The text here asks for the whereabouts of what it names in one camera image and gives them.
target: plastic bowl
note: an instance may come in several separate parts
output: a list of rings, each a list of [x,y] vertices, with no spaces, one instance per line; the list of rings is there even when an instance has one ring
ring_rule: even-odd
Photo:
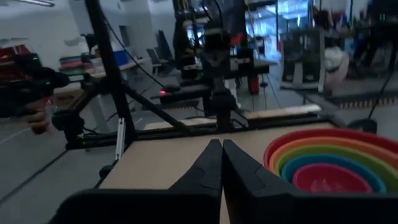
[[[273,172],[277,175],[280,175],[280,171],[282,170],[282,167],[286,164],[287,161],[292,160],[298,156],[319,154],[319,153],[335,154],[359,162],[362,165],[370,168],[373,172],[375,172],[386,184],[387,190],[395,190],[395,191],[398,190],[398,181],[397,181],[398,171],[392,168],[389,164],[386,164],[380,159],[371,156],[369,154],[365,154],[352,149],[338,147],[338,146],[317,145],[317,146],[300,147],[297,149],[290,150],[276,161],[276,164],[274,166],[275,171]]]
[[[363,133],[352,129],[343,129],[343,128],[311,129],[303,131],[294,131],[292,133],[285,134],[273,140],[268,145],[264,153],[264,158],[263,158],[264,166],[266,168],[269,168],[269,159],[271,158],[271,155],[284,144],[303,138],[321,137],[321,136],[340,137],[340,138],[348,138],[357,141],[362,141],[387,149],[393,152],[394,154],[398,154],[397,142],[385,138],[380,138],[375,134]]]
[[[269,167],[274,167],[275,161],[277,161],[281,155],[285,154],[291,149],[319,144],[328,144],[355,149],[363,153],[370,154],[398,170],[398,154],[394,154],[387,149],[366,142],[338,137],[305,138],[284,144],[271,155],[271,158],[269,159]]]
[[[361,176],[372,188],[373,192],[386,193],[387,187],[381,178],[366,166],[345,157],[333,154],[312,154],[296,157],[288,161],[282,168],[281,177],[293,183],[294,174],[303,166],[324,163],[343,167]]]
[[[311,164],[300,168],[293,184],[309,192],[366,192],[369,184],[354,172],[331,164]]]

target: wooden table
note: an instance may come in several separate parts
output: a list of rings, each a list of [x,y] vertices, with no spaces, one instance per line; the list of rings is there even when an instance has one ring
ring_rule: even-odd
[[[258,117],[306,114],[319,111],[318,105],[305,105],[281,110],[248,113],[248,119]],[[183,121],[186,125],[214,123],[213,119],[193,119]],[[168,128],[165,123],[148,124],[145,129]],[[290,126],[284,128],[246,131],[233,134],[138,141],[131,144],[122,159],[101,184],[101,189],[167,189],[192,166],[210,140],[232,139],[240,148],[263,164],[266,147],[275,138],[292,131],[303,129],[332,128],[330,123]],[[229,223],[226,202],[222,199],[220,223]]]

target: person's arm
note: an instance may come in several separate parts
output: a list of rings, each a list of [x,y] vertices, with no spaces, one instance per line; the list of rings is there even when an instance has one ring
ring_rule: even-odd
[[[45,114],[45,105],[43,100],[38,100],[25,105],[30,111],[36,111],[35,114],[23,117],[35,134],[43,134],[49,128],[50,122]]]
[[[333,22],[333,17],[331,16],[331,12],[328,12],[328,20],[330,27],[333,28],[335,26],[335,23]]]

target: floor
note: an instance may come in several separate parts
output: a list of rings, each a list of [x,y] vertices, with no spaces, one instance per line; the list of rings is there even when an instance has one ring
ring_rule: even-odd
[[[248,95],[245,86],[239,90],[239,102],[245,110],[264,110],[278,107],[298,106],[302,104],[302,97],[292,91],[279,90],[278,66],[271,68],[269,79],[264,76],[269,85],[261,90],[260,95],[252,98]],[[379,89],[383,79],[366,80],[365,82],[347,81],[337,94],[350,93],[364,88]],[[162,83],[176,82],[174,77],[162,78]],[[144,93],[149,97],[158,92],[159,86],[151,80],[144,78],[140,83],[131,83],[138,92],[151,89]],[[391,81],[389,88],[398,87],[398,79]],[[115,107],[110,97],[103,98],[106,116],[115,112]],[[333,105],[326,106],[346,122],[363,118],[369,110],[337,111]],[[396,124],[398,106],[380,107],[376,110],[374,118],[379,123],[379,135],[398,140]],[[202,115],[195,110],[173,111],[170,114],[178,119],[188,116]],[[84,110],[81,114],[86,121],[87,128],[95,128],[91,111]],[[133,114],[137,129],[142,129],[145,124],[160,121],[151,112]],[[117,118],[108,122],[112,131],[116,130]],[[0,223],[45,223],[55,213],[60,203],[69,195],[92,188],[99,180],[98,171],[112,163],[114,159],[114,146],[79,150],[64,153],[65,138],[63,133],[52,128],[51,133],[35,136],[27,129],[24,123],[15,121],[1,121],[0,123]],[[50,167],[49,162],[58,158]]]

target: red object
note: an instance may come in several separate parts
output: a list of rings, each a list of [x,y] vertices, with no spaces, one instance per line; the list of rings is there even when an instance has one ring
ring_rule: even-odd
[[[263,158],[264,167],[266,167],[267,169],[269,168],[269,159],[271,158],[271,155],[284,144],[299,139],[310,138],[310,137],[321,137],[321,136],[338,137],[338,138],[346,138],[346,139],[362,141],[382,147],[384,149],[390,150],[393,153],[398,154],[398,142],[391,141],[386,138],[381,138],[375,134],[364,133],[352,129],[343,129],[343,128],[311,129],[311,130],[295,131],[292,133],[288,133],[273,140],[268,145],[264,153],[264,158]]]
[[[83,62],[67,62],[61,65],[59,70],[73,69],[73,68],[83,68]]]
[[[276,47],[277,47],[278,52],[281,52],[282,51],[282,41],[278,41]]]
[[[25,45],[17,45],[14,47],[0,48],[0,79],[15,80],[25,78],[22,71],[13,65],[11,56],[14,54],[29,54],[29,50]]]
[[[309,192],[372,192],[371,186],[358,174],[331,164],[301,167],[293,176],[293,184]]]
[[[231,38],[231,45],[235,46],[241,43],[241,41],[244,39],[243,34],[237,34],[235,37]]]
[[[258,95],[260,91],[259,77],[248,77],[248,86],[251,95]]]

